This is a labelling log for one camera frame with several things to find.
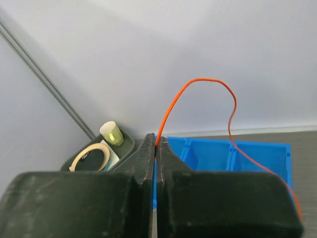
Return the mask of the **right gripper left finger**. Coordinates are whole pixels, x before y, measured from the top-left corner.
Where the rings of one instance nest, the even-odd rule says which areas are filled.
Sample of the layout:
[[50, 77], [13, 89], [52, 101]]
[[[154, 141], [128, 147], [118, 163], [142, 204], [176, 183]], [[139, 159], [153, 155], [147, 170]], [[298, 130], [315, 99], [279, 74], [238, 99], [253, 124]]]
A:
[[3, 238], [149, 238], [155, 136], [106, 172], [26, 172], [0, 200]]

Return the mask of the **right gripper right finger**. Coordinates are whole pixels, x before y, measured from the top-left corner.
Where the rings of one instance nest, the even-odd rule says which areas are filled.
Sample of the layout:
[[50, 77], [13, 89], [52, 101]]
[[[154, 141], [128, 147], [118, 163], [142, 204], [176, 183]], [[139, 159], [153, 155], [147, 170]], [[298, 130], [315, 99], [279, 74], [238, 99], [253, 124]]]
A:
[[157, 230], [160, 238], [300, 238], [294, 197], [266, 172], [199, 172], [156, 146]]

